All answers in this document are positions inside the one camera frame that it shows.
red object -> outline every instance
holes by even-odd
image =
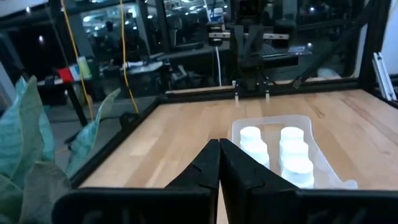
[[[64,83],[73,82],[73,77],[72,77],[72,74],[70,73],[70,70],[68,67],[67,68],[59,68],[58,74],[60,75],[60,77]]]

clear plastic tray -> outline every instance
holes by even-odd
[[[355,180],[341,181],[312,135],[311,119],[302,115],[283,115],[264,118],[240,119],[232,125],[232,142],[240,147],[240,130],[255,126],[261,130],[261,138],[268,145],[271,170],[280,175],[279,140],[280,131],[286,126],[297,127],[304,131],[304,141],[308,144],[308,155],[314,165],[315,189],[357,189]]]

white bottle cap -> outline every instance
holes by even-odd
[[[315,181],[312,162],[303,158],[286,158],[282,164],[281,176],[297,187],[311,186]]]
[[[241,130],[241,142],[261,139],[261,131],[254,126],[245,127]]]
[[[279,143],[280,159],[296,157],[308,159],[308,144],[303,141],[283,141]]]
[[[304,141],[304,131],[296,127],[286,127],[280,132],[280,141],[299,140]]]
[[[269,169],[268,147],[261,139],[247,142],[244,145],[244,151],[255,161]]]

wooden table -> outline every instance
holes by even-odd
[[[233,121],[302,114],[342,180],[398,189],[398,110],[362,90],[160,105],[82,187],[164,187],[209,139],[231,138]],[[222,195],[219,223],[227,223]]]

green leaf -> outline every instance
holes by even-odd
[[[16,93],[19,96],[22,96],[26,91],[27,83],[23,77],[20,77],[16,83]],[[42,106],[42,112],[39,118],[39,128],[40,133],[42,134],[42,138],[44,141],[44,149],[43,149],[43,161],[54,161],[55,157],[55,144],[54,144],[54,136],[52,134],[50,121],[45,114],[44,107]]]
[[[7,177],[0,175],[0,214],[4,215],[14,223],[18,221],[21,214],[23,191],[14,185]]]
[[[7,216],[1,215],[1,214],[0,214],[0,223],[1,224],[14,224],[14,222],[11,221],[11,219],[9,219]]]
[[[37,79],[32,77],[21,97],[17,111],[19,125],[21,126],[22,151],[11,175],[11,181],[21,189],[24,188],[26,175],[35,161],[40,160],[43,154],[44,142],[39,129],[39,118],[42,110],[42,102],[37,91]]]
[[[0,119],[0,174],[10,177],[15,171],[22,152],[22,123],[19,117],[24,80],[16,83],[17,97]]]
[[[42,134],[42,138],[44,141],[42,160],[54,162],[54,157],[55,157],[54,136],[52,134],[50,121],[49,121],[47,115],[45,114],[43,106],[42,106],[42,112],[40,114],[40,119],[39,119],[39,128],[40,128],[40,133]]]
[[[68,177],[53,162],[36,162],[25,180],[19,223],[51,223],[54,203],[70,189]]]
[[[89,153],[94,148],[100,121],[103,116],[111,111],[114,99],[119,93],[120,89],[117,89],[105,98],[98,109],[98,114],[96,115],[95,120],[85,126],[72,142],[69,165],[66,169],[66,173],[69,177],[71,177],[83,165]]]

